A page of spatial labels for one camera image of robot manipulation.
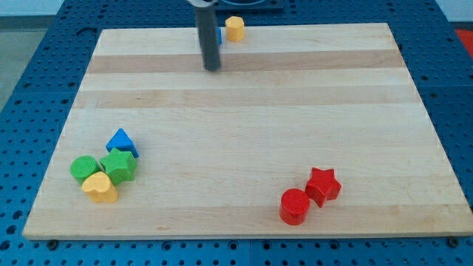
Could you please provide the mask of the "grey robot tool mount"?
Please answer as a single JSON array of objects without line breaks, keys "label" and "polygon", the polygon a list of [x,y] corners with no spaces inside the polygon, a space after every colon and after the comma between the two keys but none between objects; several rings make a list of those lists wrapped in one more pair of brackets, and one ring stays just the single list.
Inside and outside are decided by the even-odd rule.
[{"label": "grey robot tool mount", "polygon": [[214,6],[218,0],[187,0],[192,6],[197,8],[208,8]]}]

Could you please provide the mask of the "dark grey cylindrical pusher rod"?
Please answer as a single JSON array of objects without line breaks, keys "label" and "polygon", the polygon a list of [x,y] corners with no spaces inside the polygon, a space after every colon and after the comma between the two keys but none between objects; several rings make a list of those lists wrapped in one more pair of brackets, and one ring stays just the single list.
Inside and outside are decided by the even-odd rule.
[{"label": "dark grey cylindrical pusher rod", "polygon": [[208,71],[217,71],[221,67],[221,62],[214,6],[195,7],[194,15],[203,57],[203,66]]}]

